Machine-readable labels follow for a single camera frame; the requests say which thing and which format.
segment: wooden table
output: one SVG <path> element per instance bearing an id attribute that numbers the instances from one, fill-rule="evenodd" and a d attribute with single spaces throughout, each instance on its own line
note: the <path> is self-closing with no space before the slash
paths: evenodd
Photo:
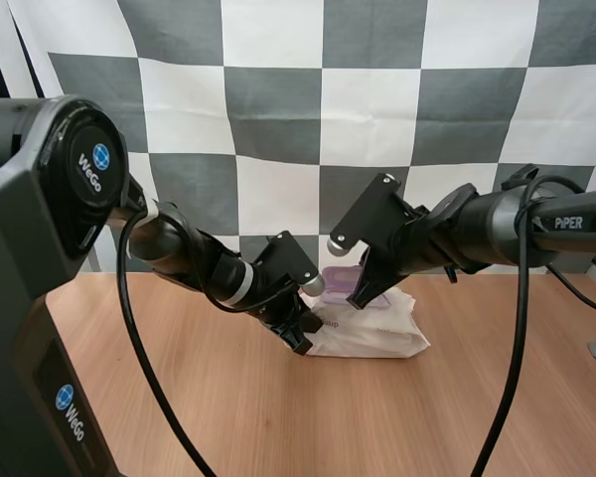
<path id="1" fill-rule="evenodd" d="M 596 285 L 576 276 L 596 299 Z M 515 326 L 514 276 L 414 276 L 432 346 L 409 360 L 299 357 L 246 315 L 149 274 L 136 320 L 184 427 L 220 476 L 462 476 L 488 432 Z M 195 474 L 141 374 L 114 277 L 83 274 L 49 304 L 120 470 Z M 489 476 L 596 475 L 596 312 L 533 276 L 519 391 Z"/>

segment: wego logo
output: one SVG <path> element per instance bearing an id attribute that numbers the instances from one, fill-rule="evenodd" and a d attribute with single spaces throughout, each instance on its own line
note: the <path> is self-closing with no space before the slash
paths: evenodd
<path id="1" fill-rule="evenodd" d="M 71 385 L 63 385 L 56 396 L 56 408 L 58 410 L 67 410 L 67 422 L 73 431 L 75 440 L 81 442 L 83 439 L 83 422 L 79 420 L 79 411 L 75 408 L 73 402 L 74 390 Z"/>
<path id="2" fill-rule="evenodd" d="M 77 164 L 81 168 L 82 174 L 86 176 L 86 179 L 90 183 L 90 186 L 95 190 L 95 192 L 101 192 L 99 176 L 92 172 L 92 170 L 90 169 L 90 163 L 88 162 L 88 159 L 86 159 L 86 156 L 83 153 L 81 153 L 81 156 L 79 156 L 79 161 L 77 162 Z"/>

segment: blue logo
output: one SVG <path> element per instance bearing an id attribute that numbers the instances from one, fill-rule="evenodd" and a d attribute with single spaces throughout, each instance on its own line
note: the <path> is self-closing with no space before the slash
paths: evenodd
<path id="1" fill-rule="evenodd" d="M 95 163 L 95 167 L 100 171 L 105 171 L 110 165 L 110 155 L 108 154 L 108 148 L 103 144 L 97 144 L 92 149 L 92 162 Z"/>
<path id="2" fill-rule="evenodd" d="M 56 407 L 59 410 L 64 410 L 71 404 L 73 400 L 73 386 L 63 385 L 56 396 Z"/>

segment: checkerboard backdrop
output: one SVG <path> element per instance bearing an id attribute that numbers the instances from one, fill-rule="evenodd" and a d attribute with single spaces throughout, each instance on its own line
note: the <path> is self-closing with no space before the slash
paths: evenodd
<path id="1" fill-rule="evenodd" d="M 327 234 L 377 172 L 429 208 L 529 162 L 596 188 L 596 0 L 9 4 L 46 95 L 97 101 L 144 188 L 246 258 L 286 229 L 353 262 Z"/>

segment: black wire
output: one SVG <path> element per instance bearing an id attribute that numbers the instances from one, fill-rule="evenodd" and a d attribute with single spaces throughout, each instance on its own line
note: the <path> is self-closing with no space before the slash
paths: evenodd
<path id="1" fill-rule="evenodd" d="M 276 291 L 275 293 L 269 295 L 267 298 L 264 298 L 252 305 L 248 305 L 248 306 L 241 307 L 241 308 L 236 308 L 236 307 L 232 308 L 232 307 L 223 305 L 216 298 L 214 298 L 214 296 L 208 290 L 208 284 L 202 275 L 201 267 L 197 261 L 197 257 L 202 254 L 202 251 L 197 250 L 194 241 L 190 239 L 190 234 L 186 230 L 186 227 L 181 225 L 174 218 L 167 216 L 167 215 L 159 216 L 159 219 L 162 220 L 163 222 L 165 222 L 166 224 L 169 224 L 170 226 L 172 226 L 179 234 L 179 237 L 181 237 L 181 239 L 185 241 L 186 246 L 188 248 L 188 255 L 190 256 L 190 260 L 192 262 L 192 269 L 194 271 L 194 274 L 196 275 L 197 281 L 199 282 L 201 291 L 203 292 L 204 295 L 206 295 L 206 298 L 208 298 L 208 300 L 213 305 L 215 305 L 219 310 L 224 311 L 226 313 L 246 313 L 248 311 L 258 310 L 258 309 L 262 308 L 264 305 L 266 305 L 267 303 L 278 298 L 280 295 L 282 295 L 282 294 L 290 291 L 292 288 L 294 288 L 295 285 L 290 280 L 287 283 L 285 283 L 280 289 L 278 289 L 278 291 Z"/>
<path id="2" fill-rule="evenodd" d="M 527 331 L 527 292 L 529 289 L 529 260 L 528 260 L 528 239 L 530 228 L 529 210 L 539 200 L 533 200 L 536 189 L 544 183 L 555 183 L 566 187 L 576 194 L 585 192 L 574 181 L 560 176 L 540 176 L 532 180 L 521 194 L 519 211 L 517 213 L 517 235 L 519 236 L 519 292 L 517 295 L 517 321 L 515 325 L 515 341 L 513 343 L 513 355 L 510 359 L 510 368 L 504 387 L 504 393 L 497 408 L 495 419 L 488 431 L 486 441 L 479 453 L 475 467 L 471 473 L 474 477 L 483 475 L 490 456 L 495 449 L 497 440 L 504 427 L 508 413 L 515 398 L 521 366 L 523 361 L 523 350 L 525 348 L 525 334 Z"/>
<path id="3" fill-rule="evenodd" d="M 196 449 L 186 434 L 186 431 L 182 427 L 181 423 L 177 419 L 174 411 L 170 407 L 168 399 L 159 385 L 159 380 L 157 380 L 157 376 L 155 375 L 152 366 L 150 366 L 150 360 L 148 359 L 146 350 L 141 343 L 139 331 L 135 325 L 132 308 L 130 306 L 130 298 L 128 296 L 128 282 L 126 277 L 126 247 L 130 239 L 130 233 L 137 223 L 144 217 L 146 217 L 145 212 L 140 212 L 134 215 L 124 226 L 119 239 L 119 248 L 117 250 L 117 291 L 119 292 L 121 312 L 126 324 L 126 329 L 128 330 L 128 335 L 130 336 L 130 341 L 132 342 L 132 347 L 134 348 L 137 359 L 139 360 L 139 364 L 141 365 L 141 370 L 148 381 L 148 385 L 150 385 L 150 389 L 152 390 L 157 403 L 159 403 L 159 407 L 161 407 L 161 410 L 166 416 L 166 420 L 170 424 L 170 428 L 173 430 L 179 439 L 179 442 L 181 442 L 181 445 L 183 445 L 184 449 L 186 449 L 186 452 L 188 452 L 188 455 L 192 458 L 201 473 L 206 477 L 217 477 L 217 474 L 213 472 L 208 463 Z"/>
<path id="4" fill-rule="evenodd" d="M 525 332 L 527 330 L 527 291 L 529 288 L 529 270 L 527 261 L 527 214 L 523 214 L 519 219 L 519 292 L 517 294 L 517 321 L 515 324 L 515 341 L 513 343 L 513 355 L 510 359 L 510 368 L 506 378 L 504 393 L 497 408 L 497 414 L 488 431 L 486 441 L 479 452 L 477 462 L 471 475 L 479 477 L 483 475 L 488 460 L 493 453 L 495 444 L 504 427 L 510 407 L 517 391 L 519 375 L 523 360 L 523 349 L 525 347 Z"/>
<path id="5" fill-rule="evenodd" d="M 552 275 L 554 275 L 556 278 L 558 278 L 560 280 L 560 282 L 565 285 L 565 288 L 567 288 L 569 291 L 571 291 L 574 296 L 576 298 L 578 298 L 580 301 L 582 301 L 583 303 L 585 303 L 586 305 L 591 306 L 592 308 L 594 308 L 596 310 L 596 302 L 590 300 L 589 298 L 587 298 L 585 295 L 583 295 L 580 290 L 578 290 L 578 288 L 576 288 L 574 285 L 572 285 L 569 280 L 567 278 L 565 278 L 563 276 L 563 274 L 558 271 L 556 268 L 554 268 L 552 265 L 548 265 L 547 269 L 549 271 L 551 271 Z"/>

